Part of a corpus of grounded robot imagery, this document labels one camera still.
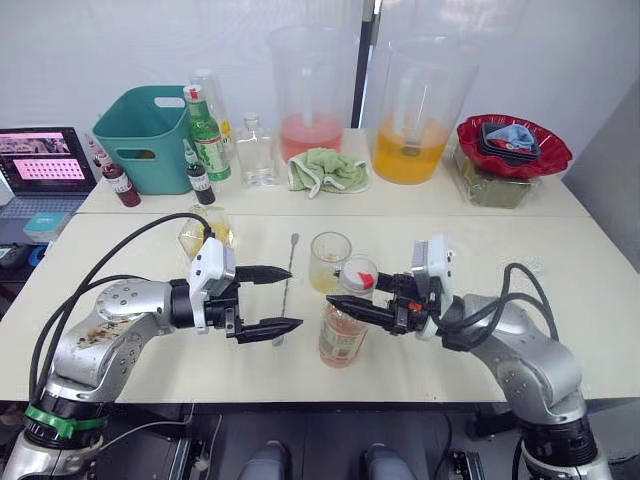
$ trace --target red bowl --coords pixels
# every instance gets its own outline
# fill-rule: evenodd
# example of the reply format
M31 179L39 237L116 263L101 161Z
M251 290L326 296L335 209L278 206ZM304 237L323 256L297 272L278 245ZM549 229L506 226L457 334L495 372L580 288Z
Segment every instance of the red bowl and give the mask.
M518 166L509 165L497 155L484 155L478 147L482 141L483 123L502 123L505 125L517 123L524 125L538 140L540 155L536 160ZM503 177L535 178L542 175L551 175L566 170L573 158L571 151L560 137L546 128L522 118L498 114L476 115L469 117L464 123L458 125L457 130L460 147L471 161L483 170Z

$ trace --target glass bottle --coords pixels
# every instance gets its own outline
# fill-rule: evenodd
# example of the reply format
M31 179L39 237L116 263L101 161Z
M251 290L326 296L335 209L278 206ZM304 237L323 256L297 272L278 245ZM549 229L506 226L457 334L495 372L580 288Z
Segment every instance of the glass bottle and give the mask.
M193 191L196 192L196 198L202 205L211 205L216 201L216 196L213 194L213 188L211 188L211 182L207 177L204 165L198 160L196 152L193 151L186 138L182 139L182 143L184 144L184 158L187 161L187 176Z
M273 155L273 135L260 126L257 113L244 116L244 127L236 140L242 179L247 186L267 187L279 183Z
M353 257L340 271L336 295L354 295L371 300L378 281L378 270L364 257ZM367 335L368 325L327 304L320 331L320 358L331 367L342 368L353 362Z
M209 115L202 87L187 85L183 91L189 107L191 139L196 145L198 157L207 169L209 179L217 182L229 178L231 167L224 155L218 124Z
M222 137L222 146L224 148L224 154L227 157L227 162L231 163L236 157L237 151L231 138L231 124L229 123L227 109L220 95L218 76L209 68L198 68L189 75L189 81L202 86L207 105L209 106L209 113L216 122L218 122L218 126L220 127L220 136Z
M109 182L113 191L118 195L125 207L135 207L140 203L140 195L127 177L127 174L117 163L113 163L111 157L103 150L98 150L94 160L100 167L102 176Z

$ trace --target plastic pitcher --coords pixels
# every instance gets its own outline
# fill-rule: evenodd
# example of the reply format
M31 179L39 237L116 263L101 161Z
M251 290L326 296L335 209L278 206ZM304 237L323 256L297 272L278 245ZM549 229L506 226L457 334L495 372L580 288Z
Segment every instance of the plastic pitcher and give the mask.
M269 35L285 162L310 148L340 150L353 103L356 44L350 32L331 27L285 27Z
M448 37L390 43L374 169L395 183L428 180L476 72L476 48Z

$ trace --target green towel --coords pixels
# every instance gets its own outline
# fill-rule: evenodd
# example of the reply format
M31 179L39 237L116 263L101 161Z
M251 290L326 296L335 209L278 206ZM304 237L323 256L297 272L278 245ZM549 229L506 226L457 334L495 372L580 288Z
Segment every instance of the green towel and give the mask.
M289 159L289 190L359 193L369 188L371 174L365 160L328 148L312 148Z

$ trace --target laptop keyboard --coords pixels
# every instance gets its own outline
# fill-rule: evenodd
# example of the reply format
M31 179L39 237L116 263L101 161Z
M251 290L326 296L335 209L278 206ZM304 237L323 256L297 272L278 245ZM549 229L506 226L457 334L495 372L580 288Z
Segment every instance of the laptop keyboard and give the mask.
M38 212L72 213L85 198L14 198L0 212L0 218L31 218Z

